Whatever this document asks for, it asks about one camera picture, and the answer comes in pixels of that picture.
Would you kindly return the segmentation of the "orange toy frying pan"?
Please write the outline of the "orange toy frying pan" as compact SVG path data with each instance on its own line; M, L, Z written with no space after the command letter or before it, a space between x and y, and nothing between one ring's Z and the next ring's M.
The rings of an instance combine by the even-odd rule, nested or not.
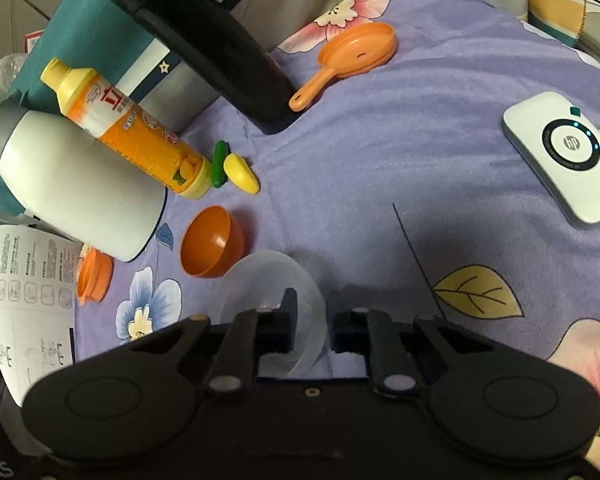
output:
M388 63L396 50L396 31L387 23L365 23L347 29L321 48L317 55L320 69L290 98L290 109L305 110L332 80L368 73Z

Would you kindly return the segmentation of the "orange juice bottle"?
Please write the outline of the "orange juice bottle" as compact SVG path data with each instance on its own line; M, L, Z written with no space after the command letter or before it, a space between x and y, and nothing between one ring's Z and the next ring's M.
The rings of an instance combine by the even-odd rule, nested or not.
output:
M166 188L198 200L211 188L211 164L92 68L60 58L40 79L56 94L61 114Z

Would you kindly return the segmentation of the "orange toy pot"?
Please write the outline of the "orange toy pot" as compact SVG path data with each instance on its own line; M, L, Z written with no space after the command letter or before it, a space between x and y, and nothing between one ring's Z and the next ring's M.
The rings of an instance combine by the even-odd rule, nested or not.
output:
M114 259L90 248L79 265L76 296L80 306L90 301L101 302L107 295L114 274Z

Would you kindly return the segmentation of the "green toy cucumber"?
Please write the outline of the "green toy cucumber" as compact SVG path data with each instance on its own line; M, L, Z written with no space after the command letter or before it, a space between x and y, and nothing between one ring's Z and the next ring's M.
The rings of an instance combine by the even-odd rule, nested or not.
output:
M214 188L222 188L227 181L224 162L229 154L230 147L224 140L219 140L214 144L211 159L211 184Z

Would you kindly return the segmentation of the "white thermos jug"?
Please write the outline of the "white thermos jug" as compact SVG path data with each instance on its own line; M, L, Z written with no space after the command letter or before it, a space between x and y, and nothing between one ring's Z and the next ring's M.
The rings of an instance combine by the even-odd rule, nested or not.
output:
M58 115L0 98L0 177L35 217L123 262L157 229L166 188Z

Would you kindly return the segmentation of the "purple floral cloth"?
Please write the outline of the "purple floral cloth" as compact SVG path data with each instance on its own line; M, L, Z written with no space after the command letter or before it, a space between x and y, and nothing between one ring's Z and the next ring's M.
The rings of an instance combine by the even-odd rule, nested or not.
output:
M216 281L180 263L182 236L219 205L248 249L294 258L324 295L407 322L437 315L568 367L600 394L600 225L566 219L504 136L512 105L555 91L600 126L600 68L483 0L375 0L399 49L340 80L287 130L266 136L224 100L182 129L224 141L261 188L170 196L158 235L114 268L108 294L76 310L76 355L210 314ZM588 457L600 467L600 433Z

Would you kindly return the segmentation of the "white HP power bank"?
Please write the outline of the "white HP power bank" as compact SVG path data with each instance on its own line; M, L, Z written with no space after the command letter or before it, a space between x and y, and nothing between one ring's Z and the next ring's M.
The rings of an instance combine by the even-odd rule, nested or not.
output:
M573 226L600 224L600 128L580 107L542 92L509 107L503 130Z

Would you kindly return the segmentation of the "white instruction sheet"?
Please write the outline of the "white instruction sheet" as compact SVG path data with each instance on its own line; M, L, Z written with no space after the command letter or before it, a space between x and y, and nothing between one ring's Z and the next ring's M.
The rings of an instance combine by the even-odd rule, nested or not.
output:
M0 226L0 369L15 402L74 362L81 245L27 226Z

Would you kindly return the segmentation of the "yellow toy banana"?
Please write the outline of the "yellow toy banana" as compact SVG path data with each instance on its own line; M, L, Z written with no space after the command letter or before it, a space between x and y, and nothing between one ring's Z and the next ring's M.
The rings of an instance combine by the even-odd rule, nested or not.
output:
M238 154L229 154L223 162L223 169L236 188L250 195L260 192L260 183L245 159Z

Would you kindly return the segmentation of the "orange toy bowl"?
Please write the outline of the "orange toy bowl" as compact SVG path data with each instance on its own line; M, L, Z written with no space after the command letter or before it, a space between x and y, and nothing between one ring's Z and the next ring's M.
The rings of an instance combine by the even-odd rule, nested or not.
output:
M194 278L219 278L245 253L242 227L225 208L204 208L186 229L180 249L181 267Z

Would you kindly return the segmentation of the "clear translucent toy bowl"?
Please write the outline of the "clear translucent toy bowl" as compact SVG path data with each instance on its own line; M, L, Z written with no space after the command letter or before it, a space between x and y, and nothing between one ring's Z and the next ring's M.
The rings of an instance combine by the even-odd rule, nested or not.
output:
M278 309L287 288L294 289L298 296L294 350L264 356L259 368L264 377L299 378L322 353L327 333L326 304L314 279L296 260L282 252L255 252L232 266L210 301L212 322L225 324L245 310Z

